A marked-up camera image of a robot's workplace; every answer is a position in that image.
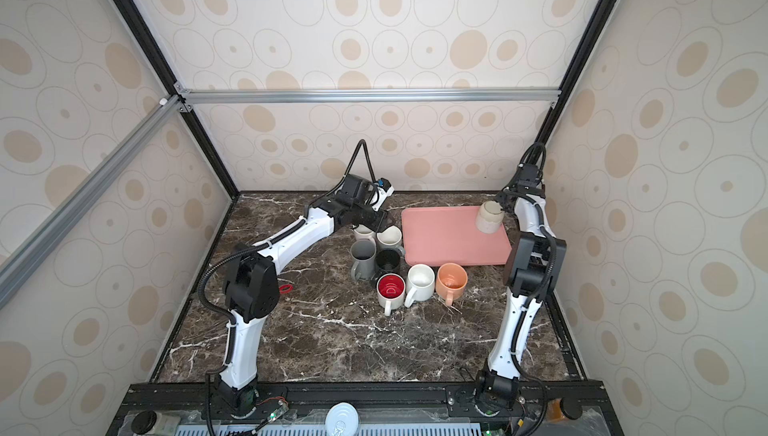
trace ventilation grille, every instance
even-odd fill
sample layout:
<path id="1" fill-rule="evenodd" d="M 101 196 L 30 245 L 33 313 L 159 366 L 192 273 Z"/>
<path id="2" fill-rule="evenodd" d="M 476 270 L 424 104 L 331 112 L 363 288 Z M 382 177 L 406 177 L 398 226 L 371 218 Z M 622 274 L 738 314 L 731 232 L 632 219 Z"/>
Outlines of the ventilation grille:
<path id="1" fill-rule="evenodd" d="M 216 436 L 227 436 L 254 429 L 254 424 L 229 424 L 219 427 Z M 357 436 L 481 436 L 478 423 L 392 423 L 360 424 Z M 208 436 L 205 424 L 183 424 L 176 436 Z M 327 436 L 324 424 L 296 424 L 284 428 L 264 428 L 259 436 Z"/>

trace dark marble surface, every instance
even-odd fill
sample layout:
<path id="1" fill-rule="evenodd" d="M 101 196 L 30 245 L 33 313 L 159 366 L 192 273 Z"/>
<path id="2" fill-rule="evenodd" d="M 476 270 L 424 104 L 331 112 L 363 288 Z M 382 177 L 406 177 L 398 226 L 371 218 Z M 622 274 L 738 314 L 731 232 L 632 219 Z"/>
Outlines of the dark marble surface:
<path id="1" fill-rule="evenodd" d="M 292 223 L 313 196 L 307 193 L 243 195 L 214 261 L 235 243 L 254 243 Z M 400 227 L 410 207 L 478 205 L 479 193 L 398 193 L 386 208 Z M 507 217 L 511 236 L 516 228 Z M 280 299 L 264 326 L 259 380 L 276 381 L 462 381 L 474 378 L 494 345 L 505 307 L 502 267 L 469 267 L 464 297 L 445 307 L 437 295 L 384 316 L 370 283 L 350 278 L 354 236 L 341 230 L 299 255 L 280 274 L 293 291 Z M 405 261 L 400 269 L 407 275 Z M 206 294 L 220 306 L 222 276 Z M 222 363 L 226 319 L 194 301 L 163 362 L 159 382 L 199 382 Z M 523 367 L 545 380 L 567 379 L 562 355 L 544 308 L 534 320 Z"/>

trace wallpaper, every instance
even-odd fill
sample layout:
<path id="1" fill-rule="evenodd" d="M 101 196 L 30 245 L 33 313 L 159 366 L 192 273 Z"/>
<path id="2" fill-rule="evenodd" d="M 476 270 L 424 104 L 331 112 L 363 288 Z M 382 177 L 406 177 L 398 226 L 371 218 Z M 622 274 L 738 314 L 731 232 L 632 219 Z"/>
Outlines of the wallpaper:
<path id="1" fill-rule="evenodd" d="M 549 144 L 557 294 L 628 436 L 768 428 L 766 2 L 621 0 Z"/>
<path id="2" fill-rule="evenodd" d="M 164 91 L 107 0 L 0 0 L 0 264 Z"/>
<path id="3" fill-rule="evenodd" d="M 187 88 L 559 86 L 597 0 L 139 0 Z"/>
<path id="4" fill-rule="evenodd" d="M 104 434 L 230 199 L 171 118 L 0 311 L 0 434 Z"/>
<path id="5" fill-rule="evenodd" d="M 500 190 L 549 105 L 197 105 L 197 115 L 241 191 L 330 189 L 360 139 L 396 190 Z M 362 151 L 352 172 L 369 177 Z"/>

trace orange mug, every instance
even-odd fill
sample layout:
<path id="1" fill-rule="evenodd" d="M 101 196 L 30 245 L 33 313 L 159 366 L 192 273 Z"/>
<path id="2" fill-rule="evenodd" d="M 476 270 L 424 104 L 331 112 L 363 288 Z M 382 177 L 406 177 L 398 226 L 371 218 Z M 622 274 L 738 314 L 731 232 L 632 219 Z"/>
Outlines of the orange mug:
<path id="1" fill-rule="evenodd" d="M 447 307 L 450 307 L 454 300 L 462 297 L 466 286 L 467 272 L 458 264 L 446 263 L 437 270 L 435 290 L 446 301 Z"/>

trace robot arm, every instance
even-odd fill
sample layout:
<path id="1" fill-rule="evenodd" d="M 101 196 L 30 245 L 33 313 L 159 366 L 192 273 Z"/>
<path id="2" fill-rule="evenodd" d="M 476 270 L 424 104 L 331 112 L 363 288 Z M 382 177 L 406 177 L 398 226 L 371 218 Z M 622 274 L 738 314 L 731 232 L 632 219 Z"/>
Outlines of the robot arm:
<path id="1" fill-rule="evenodd" d="M 496 196 L 502 208 L 518 221 L 520 240 L 502 273 L 507 293 L 502 327 L 485 367 L 478 373 L 475 400 L 485 414 L 494 414 L 500 405 L 511 408 L 517 398 L 531 324 L 554 288 L 565 256 L 565 241 L 554 238 L 544 212 L 541 168 L 524 162 L 534 148 L 526 151 L 512 180 Z"/>
<path id="2" fill-rule="evenodd" d="M 378 232 L 390 226 L 388 212 L 381 210 L 384 201 L 394 192 L 387 180 L 371 183 L 347 174 L 338 188 L 313 201 L 297 221 L 253 245 L 266 244 L 266 248 L 235 259 L 227 269 L 226 308 L 236 323 L 230 363 L 220 373 L 219 390 L 233 408 L 250 409 L 252 400 L 248 395 L 253 394 L 251 389 L 258 373 L 256 354 L 261 331 L 266 316 L 280 298 L 277 275 L 283 268 L 314 243 L 342 227 L 364 224 Z M 235 250 L 246 248 L 240 245 Z"/>

